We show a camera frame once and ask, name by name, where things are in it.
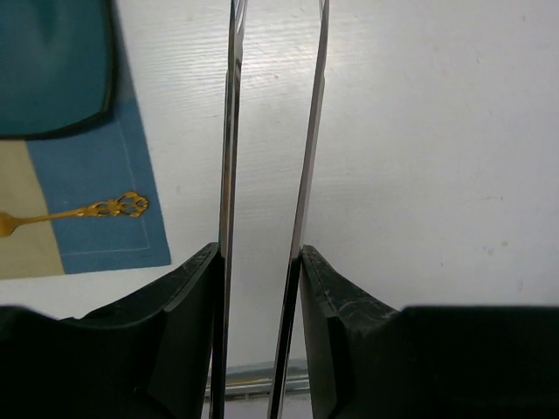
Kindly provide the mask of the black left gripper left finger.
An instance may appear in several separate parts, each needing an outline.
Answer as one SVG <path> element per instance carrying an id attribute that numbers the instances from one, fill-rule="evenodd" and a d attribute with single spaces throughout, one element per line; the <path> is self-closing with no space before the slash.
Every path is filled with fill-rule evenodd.
<path id="1" fill-rule="evenodd" d="M 218 247 L 81 319 L 1 309 L 4 418 L 198 418 Z"/>

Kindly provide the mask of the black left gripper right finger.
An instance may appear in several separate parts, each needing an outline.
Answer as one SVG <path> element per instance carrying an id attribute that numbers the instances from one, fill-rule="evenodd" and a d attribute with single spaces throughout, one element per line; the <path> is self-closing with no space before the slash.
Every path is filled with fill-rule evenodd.
<path id="1" fill-rule="evenodd" d="M 556 308 L 396 310 L 310 245 L 300 285 L 314 417 L 557 417 Z"/>

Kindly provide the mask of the stainless steel serving tongs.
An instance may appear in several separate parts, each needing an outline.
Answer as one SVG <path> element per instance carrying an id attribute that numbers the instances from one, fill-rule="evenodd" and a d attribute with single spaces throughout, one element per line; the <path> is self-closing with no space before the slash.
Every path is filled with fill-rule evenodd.
<path id="1" fill-rule="evenodd" d="M 273 363 L 267 416 L 281 418 L 286 392 L 287 369 L 302 264 L 303 236 L 307 220 L 314 161 L 321 122 L 328 53 L 329 2 L 320 1 L 321 29 L 314 84 L 309 110 L 305 153 L 289 252 L 279 335 Z M 232 1 L 228 30 L 227 71 L 224 96 L 224 136 L 219 209 L 218 244 L 222 278 L 214 305 L 214 332 L 210 378 L 210 417 L 224 417 L 226 366 L 231 298 L 232 249 L 238 156 L 238 121 L 247 2 Z"/>

